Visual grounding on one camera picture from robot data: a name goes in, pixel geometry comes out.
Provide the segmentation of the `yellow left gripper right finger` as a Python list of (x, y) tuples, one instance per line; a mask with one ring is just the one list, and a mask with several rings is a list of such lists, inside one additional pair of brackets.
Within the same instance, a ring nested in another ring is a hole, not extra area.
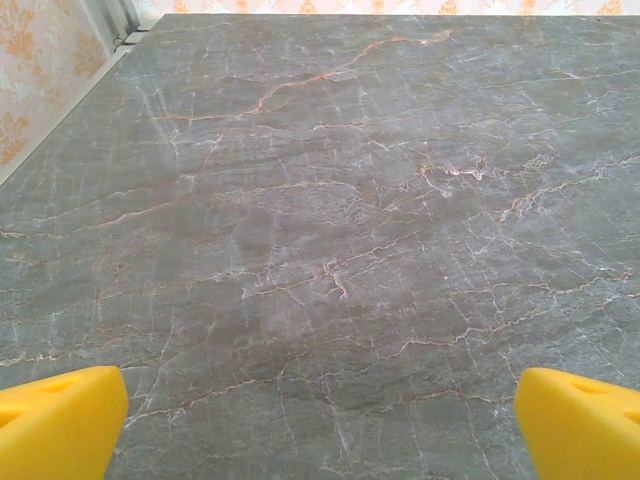
[(520, 378), (514, 410), (540, 479), (637, 479), (639, 392), (548, 369)]

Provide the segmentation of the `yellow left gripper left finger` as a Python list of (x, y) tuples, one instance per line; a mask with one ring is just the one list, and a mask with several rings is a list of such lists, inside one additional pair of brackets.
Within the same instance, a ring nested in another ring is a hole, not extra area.
[(102, 479), (128, 411), (116, 366), (1, 391), (3, 479)]

